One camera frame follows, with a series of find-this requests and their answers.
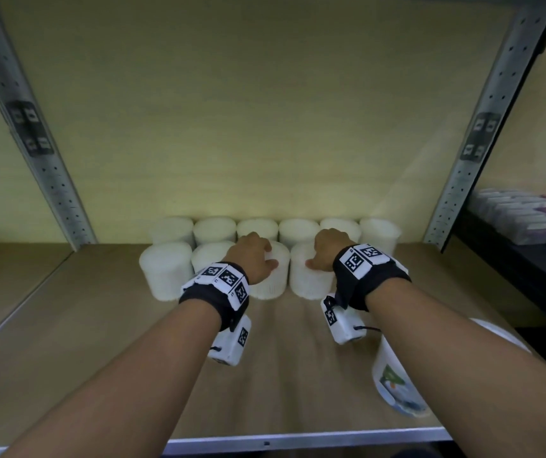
black wrist strap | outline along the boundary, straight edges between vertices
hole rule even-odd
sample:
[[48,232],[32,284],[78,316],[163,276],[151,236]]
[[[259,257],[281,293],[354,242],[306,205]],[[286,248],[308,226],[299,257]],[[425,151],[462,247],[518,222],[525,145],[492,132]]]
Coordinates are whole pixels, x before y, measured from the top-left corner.
[[178,303],[199,299],[216,309],[221,318],[220,331],[234,331],[246,312],[250,298],[247,276],[231,262],[217,262],[201,270],[182,286]]
[[408,270],[370,244],[356,244],[340,251],[332,265],[337,276],[335,301],[343,308],[366,310],[365,298],[385,280],[410,281]]

white cylindrical container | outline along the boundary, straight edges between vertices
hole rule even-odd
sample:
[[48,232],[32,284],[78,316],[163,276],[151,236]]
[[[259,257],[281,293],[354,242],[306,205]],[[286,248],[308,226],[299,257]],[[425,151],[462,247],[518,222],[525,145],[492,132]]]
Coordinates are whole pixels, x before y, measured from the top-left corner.
[[266,280],[250,286],[250,295],[261,300],[275,299],[283,294],[288,284],[290,251],[282,243],[271,241],[271,252],[267,252],[264,258],[275,259],[279,265]]
[[295,244],[313,241],[318,231],[319,225],[313,220],[282,220],[279,224],[279,242],[292,251]]
[[309,300],[321,300],[330,292],[333,272],[308,269],[307,259],[315,257],[313,242],[301,242],[292,247],[290,253],[290,289],[292,292]]
[[208,217],[193,227],[197,246],[208,242],[237,241],[237,224],[230,217]]
[[185,242],[154,244],[142,252],[140,267],[155,299],[180,297],[182,285],[193,277],[192,253]]
[[194,252],[191,262],[195,273],[201,271],[212,263],[224,259],[229,249],[234,243],[232,241],[208,242],[198,246]]
[[252,231],[257,232],[261,238],[277,241],[279,226],[275,220],[271,219],[248,219],[237,224],[237,236],[239,238],[250,234]]
[[184,241],[191,248],[195,246],[193,220],[188,217],[165,217],[157,220],[149,230],[152,244]]
[[360,221],[361,243],[367,242],[387,255],[393,255],[402,230],[395,223],[369,217]]
[[[499,326],[476,318],[471,318],[471,320],[483,326],[483,328],[490,330],[492,333],[496,333],[508,342],[530,352],[525,344]],[[423,400],[423,397],[415,389],[413,382],[411,382],[384,336],[381,336],[377,357],[372,366],[372,379],[375,381],[377,391],[379,391],[384,400],[399,412],[410,416],[426,416],[430,414],[431,410],[426,401]]]
[[360,225],[358,225],[357,222],[354,222],[353,220],[349,219],[335,219],[335,218],[329,218],[329,219],[323,219],[320,223],[320,229],[327,230],[328,228],[335,228],[339,231],[344,231],[347,233],[349,238],[354,241],[358,242],[360,240],[360,236],[362,235],[362,230],[360,229]]

black shelf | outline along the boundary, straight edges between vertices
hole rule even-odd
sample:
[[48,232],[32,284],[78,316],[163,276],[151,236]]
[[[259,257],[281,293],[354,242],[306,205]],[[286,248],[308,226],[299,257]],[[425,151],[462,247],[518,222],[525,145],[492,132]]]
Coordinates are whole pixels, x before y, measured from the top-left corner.
[[516,246],[465,209],[452,232],[546,313],[546,244]]

forearm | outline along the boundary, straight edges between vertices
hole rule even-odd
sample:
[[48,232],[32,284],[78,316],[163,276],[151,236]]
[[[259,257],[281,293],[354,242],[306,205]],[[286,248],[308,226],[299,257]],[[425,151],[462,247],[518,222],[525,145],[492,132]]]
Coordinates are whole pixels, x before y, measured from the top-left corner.
[[159,456],[220,324],[208,303],[182,303],[21,436],[4,456]]
[[417,389],[471,457],[546,456],[546,365],[405,280],[366,299]]

hand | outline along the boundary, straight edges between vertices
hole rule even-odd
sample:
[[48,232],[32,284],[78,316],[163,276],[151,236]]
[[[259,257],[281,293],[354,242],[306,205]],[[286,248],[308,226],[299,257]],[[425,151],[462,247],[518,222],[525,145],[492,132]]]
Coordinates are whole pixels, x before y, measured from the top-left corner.
[[249,284],[259,284],[269,277],[277,268],[277,260],[265,260],[264,253],[271,251],[271,243],[252,231],[247,236],[241,236],[237,244],[232,246],[224,257],[225,262],[238,264],[247,275]]
[[352,241],[346,232],[334,228],[321,230],[315,237],[315,257],[305,262],[312,270],[332,271],[332,263],[340,251],[347,246],[358,244]]

